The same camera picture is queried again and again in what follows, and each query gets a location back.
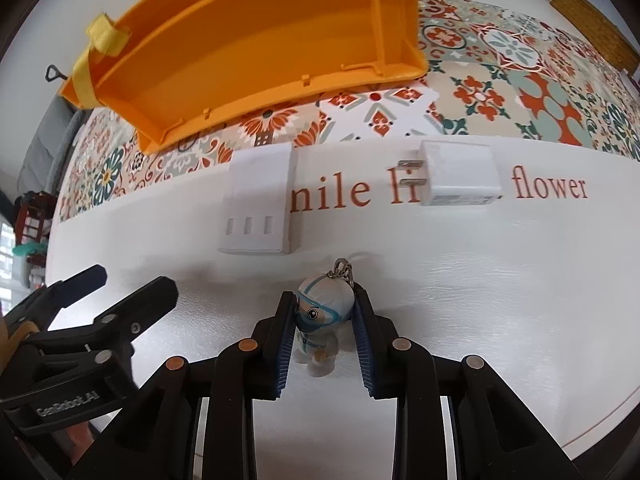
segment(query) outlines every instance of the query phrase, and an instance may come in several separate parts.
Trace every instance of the keychain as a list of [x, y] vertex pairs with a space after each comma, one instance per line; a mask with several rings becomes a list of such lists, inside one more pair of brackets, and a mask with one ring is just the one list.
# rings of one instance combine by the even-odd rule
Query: keychain
[[350, 319], [355, 302], [351, 264], [338, 258], [333, 270], [307, 278], [298, 287], [296, 348], [293, 360], [306, 364], [312, 377], [323, 377], [335, 368], [338, 338], [335, 333]]

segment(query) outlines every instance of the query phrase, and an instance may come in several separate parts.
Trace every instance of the orange tray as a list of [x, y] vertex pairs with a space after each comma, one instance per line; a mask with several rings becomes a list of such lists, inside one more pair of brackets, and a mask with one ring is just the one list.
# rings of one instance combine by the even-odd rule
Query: orange tray
[[[97, 99], [152, 153], [252, 110], [417, 78], [417, 0], [141, 0], [115, 27], [117, 57], [90, 52]], [[61, 94], [79, 104], [70, 78]]]

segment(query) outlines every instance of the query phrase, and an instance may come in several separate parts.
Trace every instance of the floral tile pattern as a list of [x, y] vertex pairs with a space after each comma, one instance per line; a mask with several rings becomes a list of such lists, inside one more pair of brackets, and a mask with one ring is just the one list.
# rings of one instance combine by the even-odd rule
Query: floral tile pattern
[[144, 187], [228, 162], [237, 150], [428, 135], [565, 142], [640, 160], [640, 105], [591, 45], [526, 14], [418, 0], [430, 72], [256, 110], [146, 156], [130, 124], [95, 110], [60, 196], [65, 221]]
[[496, 66], [443, 61], [427, 81], [444, 134], [537, 137], [527, 109]]
[[464, 22], [441, 18], [420, 19], [418, 47], [429, 60], [450, 59], [497, 64], [497, 57]]

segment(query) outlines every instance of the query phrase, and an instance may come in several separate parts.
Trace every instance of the brown wicker basket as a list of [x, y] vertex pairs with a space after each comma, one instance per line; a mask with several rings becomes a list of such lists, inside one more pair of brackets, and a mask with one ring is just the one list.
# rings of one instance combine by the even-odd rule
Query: brown wicker basket
[[638, 54], [618, 28], [587, 0], [551, 0], [551, 5], [584, 34], [593, 47], [618, 70], [633, 74]]

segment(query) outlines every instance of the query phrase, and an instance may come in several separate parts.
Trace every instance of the metal chain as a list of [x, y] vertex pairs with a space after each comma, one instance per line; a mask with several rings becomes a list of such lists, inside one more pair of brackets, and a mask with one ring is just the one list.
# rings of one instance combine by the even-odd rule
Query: metal chain
[[334, 269], [326, 274], [329, 278], [341, 278], [353, 288], [353, 269], [346, 258], [338, 258], [334, 263]]

